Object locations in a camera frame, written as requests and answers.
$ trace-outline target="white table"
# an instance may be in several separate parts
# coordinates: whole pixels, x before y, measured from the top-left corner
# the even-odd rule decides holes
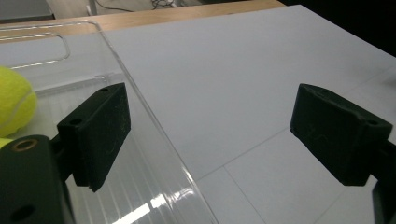
[[[342,186],[290,117],[308,83],[395,124],[394,57],[300,6],[107,35],[220,223],[374,223],[375,180]]]

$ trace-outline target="tennis ball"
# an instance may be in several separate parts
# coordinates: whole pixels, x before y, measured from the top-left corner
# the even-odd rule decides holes
[[[0,66],[0,137],[25,126],[35,113],[36,103],[37,97],[29,81]]]
[[[11,139],[7,139],[7,138],[0,138],[0,149],[5,146],[6,144],[12,142]]]

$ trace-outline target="screw hole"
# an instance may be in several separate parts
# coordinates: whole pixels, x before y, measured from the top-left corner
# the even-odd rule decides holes
[[[70,120],[70,124],[72,124],[72,125],[77,125],[77,124],[80,124],[82,122],[82,119],[72,119],[72,120]]]
[[[35,147],[35,145],[37,145],[38,141],[36,139],[26,139],[26,140],[22,140],[20,142],[18,142],[17,144],[15,144],[14,146],[12,146],[12,149],[16,152],[23,152],[26,150],[29,150],[33,147]]]
[[[11,221],[12,222],[19,222],[23,221],[29,216],[33,214],[35,211],[35,208],[32,205],[25,205],[24,207],[18,209],[17,211],[13,212],[11,215]]]

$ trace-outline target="yellow tennis ball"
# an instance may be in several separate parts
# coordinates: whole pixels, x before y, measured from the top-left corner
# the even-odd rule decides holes
[[[33,117],[36,104],[37,97],[29,81],[0,66],[0,137],[25,126]]]
[[[0,138],[0,149],[5,146],[6,144],[12,142],[11,139],[7,139],[7,138]]]

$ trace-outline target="clear acrylic box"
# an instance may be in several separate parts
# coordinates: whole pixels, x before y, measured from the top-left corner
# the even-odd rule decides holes
[[[0,28],[0,64],[29,79],[38,97],[32,121],[10,138],[53,138],[92,93],[126,84],[132,130],[105,184],[93,193],[72,176],[66,181],[77,223],[218,223],[98,24]]]

